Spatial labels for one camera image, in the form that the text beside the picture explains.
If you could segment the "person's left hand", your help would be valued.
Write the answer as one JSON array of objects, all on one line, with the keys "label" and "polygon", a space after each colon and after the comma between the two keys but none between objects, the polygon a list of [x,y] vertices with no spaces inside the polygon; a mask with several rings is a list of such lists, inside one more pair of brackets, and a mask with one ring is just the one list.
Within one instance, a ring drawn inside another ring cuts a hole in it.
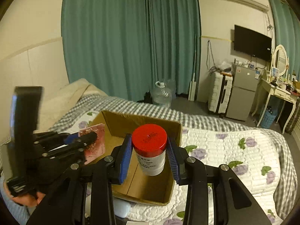
[{"label": "person's left hand", "polygon": [[12,196],[5,183],[4,183],[4,191],[13,202],[28,207],[38,206],[43,200],[43,198],[45,197],[45,194],[39,191],[36,192],[35,194],[25,193],[20,196]]}]

